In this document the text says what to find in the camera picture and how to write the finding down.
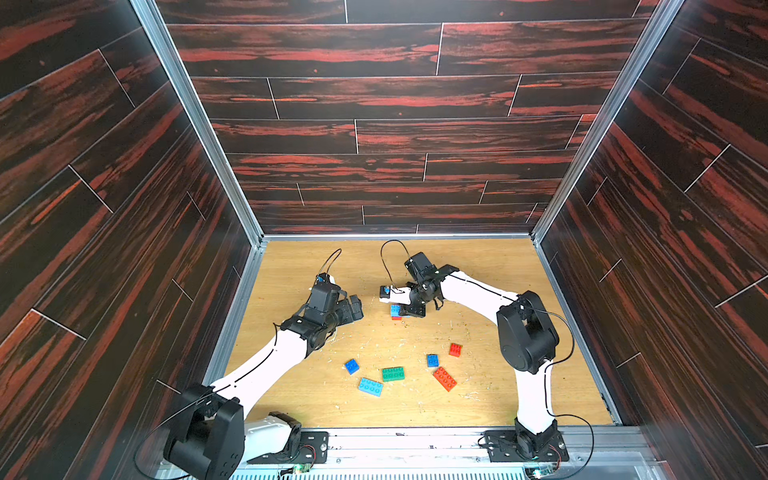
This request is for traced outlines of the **red long lego brick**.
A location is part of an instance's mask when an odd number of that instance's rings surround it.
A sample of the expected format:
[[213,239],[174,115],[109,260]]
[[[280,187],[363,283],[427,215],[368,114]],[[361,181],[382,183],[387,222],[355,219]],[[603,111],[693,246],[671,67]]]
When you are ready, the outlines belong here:
[[448,392],[457,385],[457,381],[443,367],[437,367],[433,371],[433,377]]

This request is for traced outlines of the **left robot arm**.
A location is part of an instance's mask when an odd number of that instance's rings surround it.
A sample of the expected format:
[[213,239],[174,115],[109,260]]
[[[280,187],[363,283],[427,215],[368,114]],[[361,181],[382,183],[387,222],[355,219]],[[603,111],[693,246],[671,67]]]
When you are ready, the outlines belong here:
[[246,417],[264,394],[342,325],[364,317],[362,303],[334,283],[316,276],[306,302],[275,327],[272,340],[228,375],[205,386],[193,384],[164,424],[169,427],[163,459],[195,479],[228,479],[259,457],[292,463],[305,449],[301,423],[272,412],[248,427]]

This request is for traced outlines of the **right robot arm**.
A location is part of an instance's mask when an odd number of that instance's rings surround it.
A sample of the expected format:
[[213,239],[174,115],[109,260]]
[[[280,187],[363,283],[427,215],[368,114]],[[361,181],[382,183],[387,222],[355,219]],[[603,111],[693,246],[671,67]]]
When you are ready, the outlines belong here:
[[426,306],[446,301],[490,320],[498,331],[503,359],[515,370],[518,409],[511,447],[493,446],[522,461],[555,462],[569,458],[552,412],[551,379],[559,335],[541,298],[532,291],[507,292],[473,279],[460,269],[436,267],[419,252],[405,262],[412,280],[404,287],[383,287],[380,300],[398,304],[407,316],[423,317]]

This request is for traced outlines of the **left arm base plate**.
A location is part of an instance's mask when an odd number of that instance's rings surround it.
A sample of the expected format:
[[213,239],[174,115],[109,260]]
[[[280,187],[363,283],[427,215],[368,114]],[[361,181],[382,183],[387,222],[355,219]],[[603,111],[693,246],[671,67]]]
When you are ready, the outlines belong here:
[[280,452],[267,453],[247,461],[250,465],[325,464],[328,458],[329,433],[327,431],[304,431],[293,436]]

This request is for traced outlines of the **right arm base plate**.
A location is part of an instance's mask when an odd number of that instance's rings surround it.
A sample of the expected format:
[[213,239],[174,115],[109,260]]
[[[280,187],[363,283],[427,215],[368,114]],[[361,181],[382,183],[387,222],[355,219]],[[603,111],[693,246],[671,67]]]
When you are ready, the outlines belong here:
[[570,459],[558,430],[533,434],[527,430],[487,430],[478,439],[492,463],[543,462],[563,463]]

